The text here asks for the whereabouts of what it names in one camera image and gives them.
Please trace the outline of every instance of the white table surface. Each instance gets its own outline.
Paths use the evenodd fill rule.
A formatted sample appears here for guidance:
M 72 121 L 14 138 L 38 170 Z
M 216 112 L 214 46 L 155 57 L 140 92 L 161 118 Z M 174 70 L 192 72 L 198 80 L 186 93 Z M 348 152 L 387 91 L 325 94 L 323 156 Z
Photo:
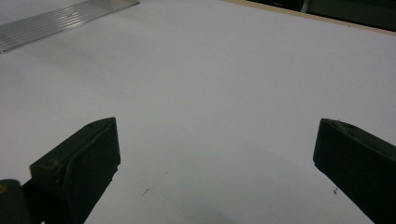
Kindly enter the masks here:
M 0 21 L 77 1 L 13 2 Z M 31 163 L 114 116 L 121 166 L 86 223 L 372 223 L 312 156 L 321 118 L 396 144 L 395 86 L 396 36 L 142 0 L 0 55 L 0 179 L 26 182 Z

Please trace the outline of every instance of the white surface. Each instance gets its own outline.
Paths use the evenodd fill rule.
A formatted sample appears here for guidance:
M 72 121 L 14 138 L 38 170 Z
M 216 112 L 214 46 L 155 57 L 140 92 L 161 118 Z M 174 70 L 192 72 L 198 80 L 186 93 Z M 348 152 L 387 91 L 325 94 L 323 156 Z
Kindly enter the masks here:
M 0 55 L 0 179 L 24 183 L 115 116 L 120 170 L 87 223 L 372 223 L 312 155 L 321 118 L 396 144 L 395 43 L 217 0 L 142 0 Z

